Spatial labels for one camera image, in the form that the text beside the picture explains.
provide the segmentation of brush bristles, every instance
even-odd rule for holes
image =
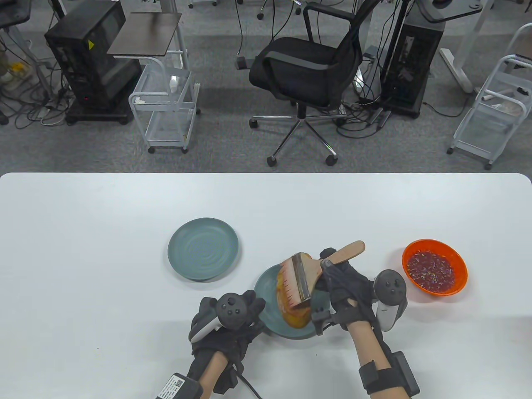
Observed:
[[[301,298],[300,290],[297,286],[296,272],[291,258],[281,263],[280,273],[288,305],[290,307],[300,305],[304,299]]]

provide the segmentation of orange bowl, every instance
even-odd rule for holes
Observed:
[[[433,254],[442,256],[449,261],[454,272],[454,285],[450,289],[444,292],[432,292],[421,287],[412,279],[412,276],[410,276],[410,273],[408,272],[408,261],[418,252],[432,252]],[[466,286],[468,279],[466,263],[463,261],[462,257],[458,255],[458,252],[440,241],[430,239],[414,241],[405,248],[403,251],[403,270],[416,287],[426,293],[436,296],[449,296],[459,293]]]

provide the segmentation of label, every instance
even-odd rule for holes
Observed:
[[[161,393],[157,397],[161,399],[173,399],[176,393],[181,389],[181,386],[185,383],[185,380],[172,376],[164,386]]]

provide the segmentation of teal plate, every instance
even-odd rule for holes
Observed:
[[[238,254],[238,237],[225,222],[214,218],[191,220],[170,238],[168,259],[185,278],[209,280],[228,270]]]
[[[281,265],[277,264],[266,270],[255,284],[257,296],[264,298],[266,307],[259,315],[259,318],[266,327],[274,334],[288,339],[306,339],[316,335],[314,325],[310,322],[305,328],[290,327],[282,318],[279,307],[277,306],[277,275],[281,270]],[[329,294],[323,291],[315,290],[310,299],[312,309],[322,307],[330,308]]]

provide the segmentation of black box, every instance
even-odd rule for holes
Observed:
[[[138,60],[107,54],[125,21],[119,1],[84,0],[44,35],[83,108],[113,109],[140,76]]]
[[[385,97],[393,99],[394,104],[411,107],[422,97],[444,29],[445,22],[428,22],[417,4],[413,5],[401,28],[383,84]]]

